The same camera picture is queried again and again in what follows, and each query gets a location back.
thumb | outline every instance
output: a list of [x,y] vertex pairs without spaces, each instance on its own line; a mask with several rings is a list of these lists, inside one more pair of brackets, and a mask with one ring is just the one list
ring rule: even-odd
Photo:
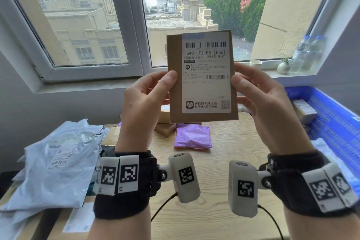
[[176,71],[169,71],[160,79],[153,90],[149,93],[149,97],[153,97],[156,100],[162,101],[169,90],[173,87],[177,79],[178,74]]
[[267,101],[267,94],[239,75],[231,77],[231,84],[237,92],[247,97],[255,106]]

purple package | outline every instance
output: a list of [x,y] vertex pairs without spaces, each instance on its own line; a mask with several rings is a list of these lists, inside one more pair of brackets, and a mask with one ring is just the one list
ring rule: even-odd
[[178,124],[174,148],[206,149],[211,147],[210,127],[199,124]]

blue plastic crate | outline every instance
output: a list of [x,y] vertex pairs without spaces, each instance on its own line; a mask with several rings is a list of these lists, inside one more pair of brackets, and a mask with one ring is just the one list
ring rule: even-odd
[[323,138],[330,149],[360,179],[360,119],[313,87],[287,87],[290,100],[303,99],[316,111],[309,124],[311,140]]

hand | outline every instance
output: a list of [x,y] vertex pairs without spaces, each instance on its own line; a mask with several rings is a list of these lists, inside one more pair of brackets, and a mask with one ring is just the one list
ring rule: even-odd
[[126,89],[115,152],[147,151],[160,116],[161,105],[169,104],[168,92],[177,78],[174,70],[168,73],[151,73]]
[[243,104],[254,118],[256,130],[271,153],[290,155],[314,150],[284,87],[266,73],[240,63],[234,63],[240,75],[231,84],[240,92]]

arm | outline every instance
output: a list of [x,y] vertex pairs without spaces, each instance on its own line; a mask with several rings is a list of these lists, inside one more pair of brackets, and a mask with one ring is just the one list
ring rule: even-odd
[[[157,72],[140,78],[125,91],[121,129],[115,152],[146,152],[158,122],[161,104],[169,104],[170,88],[177,79],[175,71]],[[120,220],[95,219],[89,240],[150,240],[150,207]]]
[[[256,130],[272,154],[290,155],[310,152],[314,147],[299,122],[282,85],[264,72],[235,63],[240,75],[232,77],[232,85],[240,92],[243,104],[254,118]],[[341,218],[315,218],[284,209],[290,238],[360,239],[360,220],[355,214]]]

